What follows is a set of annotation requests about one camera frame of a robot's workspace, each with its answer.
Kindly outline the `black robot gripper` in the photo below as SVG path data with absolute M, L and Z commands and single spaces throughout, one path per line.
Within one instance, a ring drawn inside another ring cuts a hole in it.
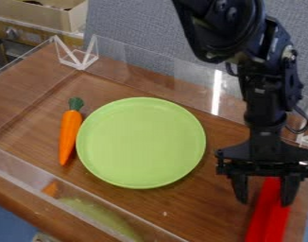
M 232 147 L 219 149 L 216 173 L 231 176 L 236 199 L 250 200 L 248 176 L 282 177 L 282 206 L 296 199 L 302 179 L 308 178 L 308 149 L 286 143 L 280 126 L 250 129 L 248 140 Z

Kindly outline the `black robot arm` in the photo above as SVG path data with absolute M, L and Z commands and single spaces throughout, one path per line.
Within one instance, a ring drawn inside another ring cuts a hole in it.
M 216 172 L 228 176 L 246 203 L 251 176 L 280 179 L 280 204 L 294 203 L 308 178 L 308 149 L 282 140 L 290 112 L 299 112 L 303 83 L 291 35 L 266 13 L 264 0 L 172 0 L 195 56 L 223 63 L 239 78 L 250 139 L 216 151 Z

